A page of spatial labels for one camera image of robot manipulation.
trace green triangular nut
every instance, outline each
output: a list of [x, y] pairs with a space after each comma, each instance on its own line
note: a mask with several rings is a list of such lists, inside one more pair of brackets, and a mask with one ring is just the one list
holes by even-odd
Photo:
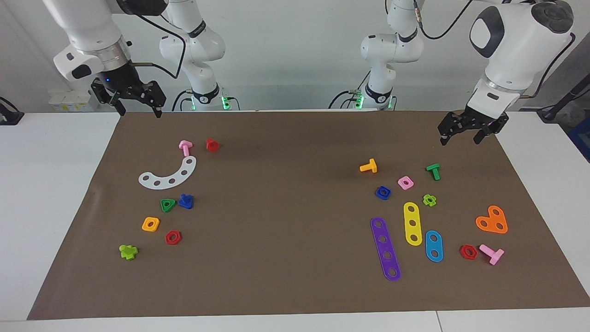
[[172, 208], [176, 205], [176, 201], [175, 200], [171, 200], [171, 199], [163, 199], [160, 201], [160, 207], [162, 208], [162, 211], [164, 211], [165, 213], [170, 212], [170, 210], [172, 210]]

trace yellow bolt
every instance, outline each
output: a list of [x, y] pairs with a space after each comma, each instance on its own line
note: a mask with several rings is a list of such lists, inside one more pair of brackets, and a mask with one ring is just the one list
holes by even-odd
[[369, 163], [360, 167], [361, 172], [372, 171], [377, 173], [377, 164], [373, 158], [369, 159]]

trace blue square nut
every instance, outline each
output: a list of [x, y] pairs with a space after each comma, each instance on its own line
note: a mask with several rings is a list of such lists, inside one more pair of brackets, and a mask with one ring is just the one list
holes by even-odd
[[387, 199], [391, 195], [391, 189], [389, 189], [388, 187], [380, 186], [375, 192], [375, 195], [381, 198], [382, 200], [387, 201]]

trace white wall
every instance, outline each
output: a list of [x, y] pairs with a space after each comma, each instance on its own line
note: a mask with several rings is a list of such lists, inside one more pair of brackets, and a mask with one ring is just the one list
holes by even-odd
[[[40, 0], [2, 0], [48, 58], [67, 44]], [[578, 40], [590, 31], [590, 1], [569, 0], [576, 15]], [[201, 14], [219, 33], [227, 53], [211, 66], [218, 81], [247, 109], [325, 108], [338, 92], [356, 88], [368, 65], [360, 56], [366, 35], [390, 33], [383, 1], [357, 0], [199, 0]], [[430, 34], [445, 29], [465, 1], [428, 0], [424, 25]], [[398, 109], [461, 109], [487, 60], [468, 42], [477, 14], [488, 4], [474, 2], [443, 39], [426, 41], [424, 56], [413, 64], [396, 65]], [[134, 61], [152, 61], [175, 69], [159, 54], [164, 35], [136, 17], [115, 15]], [[188, 87], [156, 69], [141, 68], [144, 81], [157, 80], [169, 99]], [[87, 82], [70, 84], [87, 89]], [[132, 110], [146, 110], [131, 106]]]

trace pink bolt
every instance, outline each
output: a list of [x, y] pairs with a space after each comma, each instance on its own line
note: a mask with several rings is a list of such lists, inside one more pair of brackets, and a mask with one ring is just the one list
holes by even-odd
[[504, 255], [504, 250], [498, 249], [498, 251], [493, 251], [490, 247], [486, 245], [481, 245], [480, 250], [490, 257], [490, 264], [495, 265], [502, 255]]
[[192, 143], [189, 141], [181, 141], [181, 143], [178, 145], [178, 148], [182, 150], [182, 153], [184, 153], [185, 157], [188, 157], [190, 156], [188, 149], [192, 148]]

